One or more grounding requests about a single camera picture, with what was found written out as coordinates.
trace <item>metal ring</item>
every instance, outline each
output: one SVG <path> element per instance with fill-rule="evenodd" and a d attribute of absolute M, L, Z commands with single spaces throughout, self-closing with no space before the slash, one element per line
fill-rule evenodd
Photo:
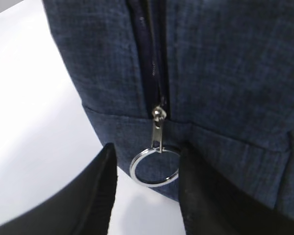
<path fill-rule="evenodd" d="M 170 146 L 164 146 L 162 148 L 163 152 L 169 152 L 169 153 L 173 153 L 177 156 L 180 156 L 180 151 L 174 147 L 170 147 Z M 173 182 L 174 180 L 176 180 L 178 178 L 178 169 L 176 170 L 175 173 L 173 173 L 171 176 L 160 180 L 160 181 L 146 181 L 143 179 L 139 179 L 136 176 L 136 167 L 139 164 L 139 162 L 141 160 L 143 160 L 144 158 L 148 157 L 149 155 L 153 154 L 153 153 L 159 153 L 159 148 L 148 148 L 145 149 L 144 151 L 142 151 L 141 153 L 139 153 L 138 155 L 136 155 L 136 157 L 132 160 L 132 163 L 130 165 L 129 168 L 129 172 L 130 172 L 130 176 L 131 178 L 138 184 L 145 186 L 145 187 L 149 187 L 149 188 L 155 188 L 155 187 L 160 187 L 163 185 L 167 185 L 170 184 L 171 182 Z"/>

